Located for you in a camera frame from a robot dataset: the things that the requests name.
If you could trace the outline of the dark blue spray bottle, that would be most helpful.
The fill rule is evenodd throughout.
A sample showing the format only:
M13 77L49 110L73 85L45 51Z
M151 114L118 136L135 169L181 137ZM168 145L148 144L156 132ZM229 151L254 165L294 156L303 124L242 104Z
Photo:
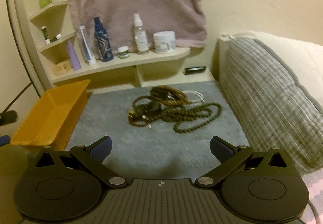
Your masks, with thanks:
M113 52L109 42L108 33L103 27L100 17L94 18L95 25L95 39L99 48L101 60L103 62L109 62L113 59Z

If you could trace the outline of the small brown cardboard box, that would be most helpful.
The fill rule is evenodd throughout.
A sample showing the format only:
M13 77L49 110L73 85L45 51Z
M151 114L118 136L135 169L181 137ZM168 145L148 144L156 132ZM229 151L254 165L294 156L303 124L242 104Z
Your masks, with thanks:
M61 76L68 73L72 69L71 63L69 60L65 60L55 64L52 68L54 76Z

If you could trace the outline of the lilac tube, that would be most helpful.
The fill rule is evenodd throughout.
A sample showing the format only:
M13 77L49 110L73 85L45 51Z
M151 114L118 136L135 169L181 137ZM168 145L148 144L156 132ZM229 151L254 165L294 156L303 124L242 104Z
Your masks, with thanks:
M67 41L67 52L69 55L70 63L74 71L78 71L81 69L81 64L78 60L77 54L74 50L74 47L70 40Z

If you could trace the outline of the orange plastic tray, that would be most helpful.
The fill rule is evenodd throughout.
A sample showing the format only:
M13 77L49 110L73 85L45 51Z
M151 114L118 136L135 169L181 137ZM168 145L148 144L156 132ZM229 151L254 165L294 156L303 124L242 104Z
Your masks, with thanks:
M10 143L35 152L44 146L65 150L75 126L88 103L90 80L47 90L33 106Z

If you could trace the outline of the cream corner shelf unit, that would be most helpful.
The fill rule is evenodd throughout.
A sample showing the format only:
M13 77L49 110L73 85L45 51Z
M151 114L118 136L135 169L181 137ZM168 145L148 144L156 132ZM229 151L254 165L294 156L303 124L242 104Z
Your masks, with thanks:
M212 81L214 77L209 69L203 73L184 75L183 63L191 54L190 48L178 47L169 54L157 54L151 50L148 54L133 52L128 58L114 56L109 62L97 60L90 66L86 62L82 37L73 27L68 0L53 0L44 8L38 0L23 0L28 27L35 44L44 72L51 86L61 86L81 80L90 80L88 88L96 93L135 87L151 87L160 84L178 84ZM46 44L41 27L46 26L49 38L61 34L61 39ZM81 69L73 68L66 74L54 76L55 64L69 60L67 41L70 40L81 64Z

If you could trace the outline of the white blue tube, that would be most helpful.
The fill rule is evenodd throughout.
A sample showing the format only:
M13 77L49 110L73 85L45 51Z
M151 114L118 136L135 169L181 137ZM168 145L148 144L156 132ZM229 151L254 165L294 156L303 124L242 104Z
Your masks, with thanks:
M92 65L96 64L96 57L94 55L94 52L92 51L92 47L90 46L89 39L88 39L88 36L86 33L86 28L85 28L85 26L82 25L79 27L79 30L81 32L81 37L83 40L85 54L86 54L86 58L88 60L88 64L90 66L92 66Z

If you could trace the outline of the upright black lip balm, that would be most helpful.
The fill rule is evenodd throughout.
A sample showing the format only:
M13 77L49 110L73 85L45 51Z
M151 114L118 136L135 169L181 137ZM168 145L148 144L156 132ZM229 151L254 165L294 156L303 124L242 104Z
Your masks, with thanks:
M46 26L42 26L41 30L42 30L42 33L43 33L43 36L44 36L46 44L49 45L50 44L50 38L49 38L49 35L48 35L48 32L47 32Z

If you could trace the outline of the grey fluffy mat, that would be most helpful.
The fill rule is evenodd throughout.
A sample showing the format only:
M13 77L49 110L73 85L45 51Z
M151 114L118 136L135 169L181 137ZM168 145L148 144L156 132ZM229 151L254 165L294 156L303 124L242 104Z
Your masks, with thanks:
M148 87L92 94L66 148L90 145L109 135L113 148L103 164L122 177L195 180L219 165L210 152L213 136L218 135L234 146L248 145L217 82L174 84L173 87L199 92L207 103L221 104L220 117L187 134L174 132L171 123L162 121L137 128L128 124L128 112L137 97L149 93Z

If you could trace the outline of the large white cream jar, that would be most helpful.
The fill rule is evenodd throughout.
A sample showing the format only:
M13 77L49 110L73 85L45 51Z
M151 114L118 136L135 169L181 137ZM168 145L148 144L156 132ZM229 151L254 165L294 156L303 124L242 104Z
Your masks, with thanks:
M155 51L158 54L168 54L176 49L176 36L174 31L163 31L153 34Z

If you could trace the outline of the small green white jar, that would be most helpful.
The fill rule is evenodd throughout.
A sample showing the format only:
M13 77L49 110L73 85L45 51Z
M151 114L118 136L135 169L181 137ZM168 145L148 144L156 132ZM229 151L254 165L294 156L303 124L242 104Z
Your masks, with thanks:
M129 49L128 46L121 46L118 48L119 58L125 59L129 57Z

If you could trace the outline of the grey striped pillow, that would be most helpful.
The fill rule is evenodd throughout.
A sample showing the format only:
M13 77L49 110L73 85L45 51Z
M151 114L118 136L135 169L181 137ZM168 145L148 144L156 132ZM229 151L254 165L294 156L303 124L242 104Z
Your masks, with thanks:
M220 84L251 147L285 149L302 174L322 168L322 107L262 41L228 37Z

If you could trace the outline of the black rectangular device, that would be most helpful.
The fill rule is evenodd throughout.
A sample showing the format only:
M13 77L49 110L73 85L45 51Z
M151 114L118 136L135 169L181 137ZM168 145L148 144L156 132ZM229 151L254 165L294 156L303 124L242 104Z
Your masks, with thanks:
M187 67L184 69L184 75L193 75L203 73L206 70L205 66L195 66L195 67Z

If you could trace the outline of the clear white spray bottle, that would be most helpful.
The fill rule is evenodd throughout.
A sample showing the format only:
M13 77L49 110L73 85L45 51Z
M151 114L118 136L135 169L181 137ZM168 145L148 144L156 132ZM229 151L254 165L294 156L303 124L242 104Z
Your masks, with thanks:
M137 50L140 54L149 52L146 31L144 30L142 20L138 13L134 13L134 36Z

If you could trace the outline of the lying black lip balm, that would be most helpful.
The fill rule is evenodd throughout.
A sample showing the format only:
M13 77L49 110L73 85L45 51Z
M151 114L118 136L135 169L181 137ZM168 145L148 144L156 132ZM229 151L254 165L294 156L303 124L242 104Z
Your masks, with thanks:
M50 42L55 42L58 41L59 39L61 39L61 34L57 34L55 37L53 37Z

